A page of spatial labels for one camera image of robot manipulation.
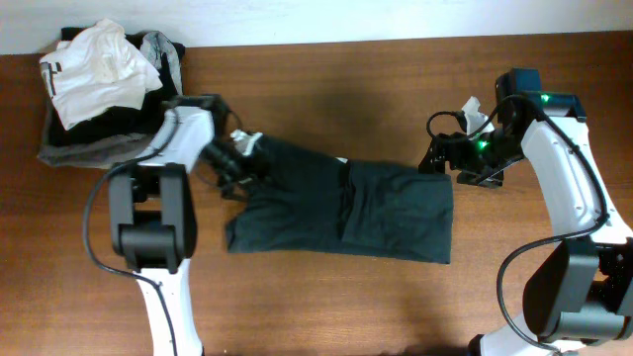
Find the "dark green Nike t-shirt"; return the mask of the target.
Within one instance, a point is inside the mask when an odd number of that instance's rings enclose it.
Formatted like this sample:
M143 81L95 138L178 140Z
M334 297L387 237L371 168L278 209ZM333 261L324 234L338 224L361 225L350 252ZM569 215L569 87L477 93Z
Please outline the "dark green Nike t-shirt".
M245 209L226 225L231 253L306 250L447 264L449 176L392 162L341 160L264 134L269 164Z

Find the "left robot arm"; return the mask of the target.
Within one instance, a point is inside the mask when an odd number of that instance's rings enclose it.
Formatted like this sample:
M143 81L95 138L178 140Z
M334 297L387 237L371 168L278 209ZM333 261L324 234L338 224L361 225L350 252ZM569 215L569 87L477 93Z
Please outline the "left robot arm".
M256 179L245 162L256 138L227 133L234 112L219 94L176 96L163 108L147 147L108 180L112 244L140 287L153 353L202 355L189 287L198 238L189 175L207 163L222 197L239 200L236 188Z

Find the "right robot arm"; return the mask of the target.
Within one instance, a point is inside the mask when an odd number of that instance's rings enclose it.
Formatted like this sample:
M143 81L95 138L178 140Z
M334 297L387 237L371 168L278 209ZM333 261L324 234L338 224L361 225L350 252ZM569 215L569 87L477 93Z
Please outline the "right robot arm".
M506 325L475 336L471 355L575 355L632 335L632 229L599 175L579 98L537 90L502 94L489 115L469 99L451 117L453 134L431 133L421 170L447 163L462 184L498 187L506 168L526 159L536 173L553 236L516 248L497 272L497 302ZM507 311L503 279L521 254L553 252L527 281L522 312Z

